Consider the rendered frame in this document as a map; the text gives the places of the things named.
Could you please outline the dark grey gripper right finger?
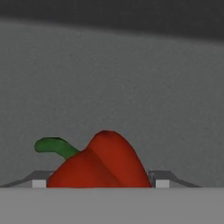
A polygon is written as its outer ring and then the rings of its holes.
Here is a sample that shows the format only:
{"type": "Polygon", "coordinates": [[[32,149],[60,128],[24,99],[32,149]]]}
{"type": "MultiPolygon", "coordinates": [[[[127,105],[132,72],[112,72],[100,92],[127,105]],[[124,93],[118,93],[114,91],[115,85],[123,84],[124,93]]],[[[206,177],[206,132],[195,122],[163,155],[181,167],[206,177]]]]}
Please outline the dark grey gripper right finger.
{"type": "Polygon", "coordinates": [[[178,178],[172,171],[147,171],[147,174],[153,188],[200,188],[199,185],[178,178]]]}

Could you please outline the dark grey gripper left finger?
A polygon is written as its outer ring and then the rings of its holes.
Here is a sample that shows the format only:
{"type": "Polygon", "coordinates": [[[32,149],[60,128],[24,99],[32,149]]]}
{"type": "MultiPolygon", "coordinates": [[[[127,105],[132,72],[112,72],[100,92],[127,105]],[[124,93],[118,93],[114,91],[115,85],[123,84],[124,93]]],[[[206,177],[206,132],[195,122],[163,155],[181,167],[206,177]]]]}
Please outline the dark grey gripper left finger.
{"type": "Polygon", "coordinates": [[[33,171],[31,174],[20,180],[0,185],[0,188],[7,188],[7,187],[46,188],[48,179],[52,174],[53,171],[33,171]]]}

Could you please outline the red bell pepper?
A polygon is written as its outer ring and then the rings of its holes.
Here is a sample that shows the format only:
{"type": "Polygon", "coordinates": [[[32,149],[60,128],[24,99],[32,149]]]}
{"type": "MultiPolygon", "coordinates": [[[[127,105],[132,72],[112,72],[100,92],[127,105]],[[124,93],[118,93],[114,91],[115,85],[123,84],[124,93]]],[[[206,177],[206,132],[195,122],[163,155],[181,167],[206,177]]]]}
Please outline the red bell pepper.
{"type": "Polygon", "coordinates": [[[50,176],[48,187],[151,187],[141,160],[120,134],[103,130],[84,150],[59,137],[44,137],[34,144],[36,152],[52,152],[65,162],[50,176]]]}

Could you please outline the grey sink basin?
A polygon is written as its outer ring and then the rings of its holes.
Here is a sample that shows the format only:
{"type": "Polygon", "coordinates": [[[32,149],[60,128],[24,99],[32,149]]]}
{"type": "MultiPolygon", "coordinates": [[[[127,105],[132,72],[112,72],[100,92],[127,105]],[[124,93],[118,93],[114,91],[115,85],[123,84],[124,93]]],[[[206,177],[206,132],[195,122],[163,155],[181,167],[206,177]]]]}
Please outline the grey sink basin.
{"type": "Polygon", "coordinates": [[[0,0],[0,185],[60,165],[41,137],[100,130],[224,186],[224,0],[0,0]]]}

